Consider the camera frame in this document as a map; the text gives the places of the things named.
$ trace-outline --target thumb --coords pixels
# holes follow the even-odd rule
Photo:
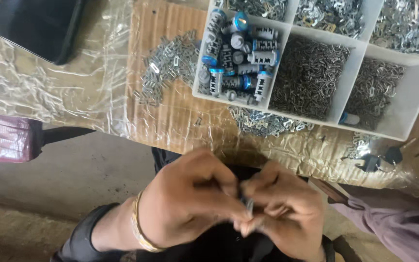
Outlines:
[[[192,215],[217,215],[239,221],[249,221],[252,218],[251,213],[238,199],[214,190],[198,190],[187,203]]]
[[[240,224],[240,234],[243,237],[247,237],[253,233],[253,231],[257,230],[271,238],[275,234],[279,234],[281,227],[281,221],[278,221],[273,217],[265,214],[257,214],[252,220],[248,222],[242,222]]]

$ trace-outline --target black sleeve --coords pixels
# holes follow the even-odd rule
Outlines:
[[[99,252],[91,243],[92,230],[96,223],[119,203],[102,205],[90,212],[78,223],[70,238],[50,259],[50,262],[118,262],[122,251]]]

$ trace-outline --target wrist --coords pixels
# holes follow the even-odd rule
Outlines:
[[[111,250],[140,249],[140,243],[131,229],[131,205],[134,198],[127,199],[106,213],[95,225],[91,234],[91,243],[99,252]]]
[[[310,259],[306,259],[305,262],[326,262],[326,253],[323,245],[319,247],[319,250]]]

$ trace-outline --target purple sleeve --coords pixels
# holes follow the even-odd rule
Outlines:
[[[348,204],[331,205],[403,261],[419,262],[419,210],[373,208],[354,197]]]

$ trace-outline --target hand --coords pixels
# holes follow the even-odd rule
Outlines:
[[[324,261],[321,247],[324,210],[319,192],[280,164],[270,161],[260,173],[242,183],[246,197],[263,212],[249,222],[235,222],[243,236],[258,230],[289,257]]]
[[[194,241],[224,220],[249,221],[251,214],[236,198],[237,185],[235,175],[207,149],[178,158],[160,170],[142,194],[138,220],[143,235],[165,248]],[[133,200],[95,226],[92,243],[97,250],[140,248],[130,223]]]

